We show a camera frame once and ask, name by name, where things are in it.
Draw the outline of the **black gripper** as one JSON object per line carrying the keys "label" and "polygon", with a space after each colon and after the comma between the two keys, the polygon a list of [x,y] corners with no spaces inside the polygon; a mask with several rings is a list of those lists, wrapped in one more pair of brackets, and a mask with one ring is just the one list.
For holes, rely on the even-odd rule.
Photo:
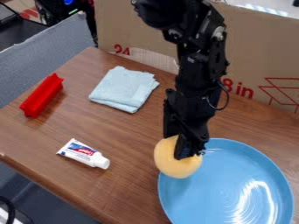
{"label": "black gripper", "polygon": [[202,156],[206,153],[206,143],[210,141],[209,120],[219,108],[221,94],[229,94],[223,83],[209,85],[201,92],[190,96],[169,88],[163,102],[163,137],[174,139],[174,158],[182,160]]}

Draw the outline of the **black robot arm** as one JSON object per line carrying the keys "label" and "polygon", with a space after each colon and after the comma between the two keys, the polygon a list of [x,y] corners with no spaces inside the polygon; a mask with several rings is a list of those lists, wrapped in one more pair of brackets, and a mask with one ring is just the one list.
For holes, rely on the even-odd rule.
{"label": "black robot arm", "polygon": [[209,120],[223,110],[226,89],[227,26],[225,17],[207,0],[131,0],[145,23],[161,30],[177,45],[179,74],[175,88],[166,90],[163,136],[177,137],[173,156],[199,156],[210,141]]}

